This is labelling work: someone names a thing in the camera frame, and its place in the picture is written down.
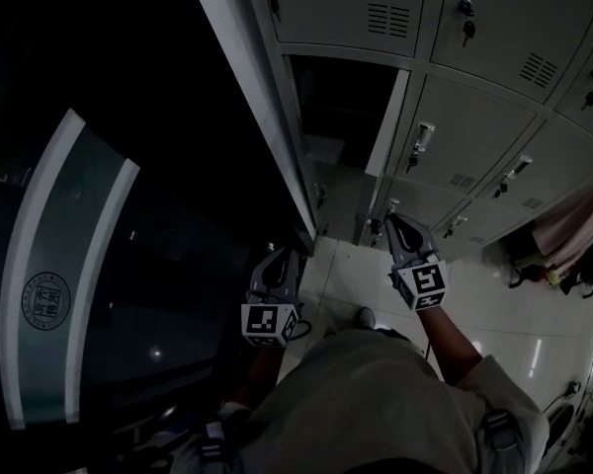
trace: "ventilation slot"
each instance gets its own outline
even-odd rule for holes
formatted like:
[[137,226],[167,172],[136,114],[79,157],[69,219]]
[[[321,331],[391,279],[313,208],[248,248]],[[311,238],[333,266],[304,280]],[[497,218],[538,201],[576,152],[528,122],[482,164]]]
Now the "ventilation slot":
[[555,65],[530,53],[519,76],[541,88],[546,88],[553,79],[556,71],[557,67]]
[[411,12],[401,7],[367,4],[367,28],[371,34],[406,39]]
[[464,176],[463,174],[454,174],[453,178],[450,179],[450,184],[453,186],[458,186],[467,190],[470,186],[474,183],[474,178],[470,176]]
[[527,200],[523,202],[523,206],[527,207],[531,210],[539,208],[543,205],[542,200],[538,200],[537,198],[529,197]]

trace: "person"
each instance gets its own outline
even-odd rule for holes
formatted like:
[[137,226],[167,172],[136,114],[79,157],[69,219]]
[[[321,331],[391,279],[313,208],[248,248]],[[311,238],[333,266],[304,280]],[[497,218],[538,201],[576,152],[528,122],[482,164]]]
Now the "person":
[[479,431],[490,411],[503,410],[522,457],[507,471],[535,472],[549,437],[545,415],[442,307],[417,314],[444,381],[405,337],[374,330],[367,308],[356,328],[323,339],[276,387],[283,352],[262,350],[235,404],[224,408],[252,410],[233,471],[485,472],[488,445]]

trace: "hanging clothing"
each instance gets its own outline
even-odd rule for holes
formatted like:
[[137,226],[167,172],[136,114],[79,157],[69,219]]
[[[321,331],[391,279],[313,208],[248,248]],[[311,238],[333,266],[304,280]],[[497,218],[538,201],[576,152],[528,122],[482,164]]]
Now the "hanging clothing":
[[548,269],[575,264],[593,244],[593,182],[536,219],[532,235]]

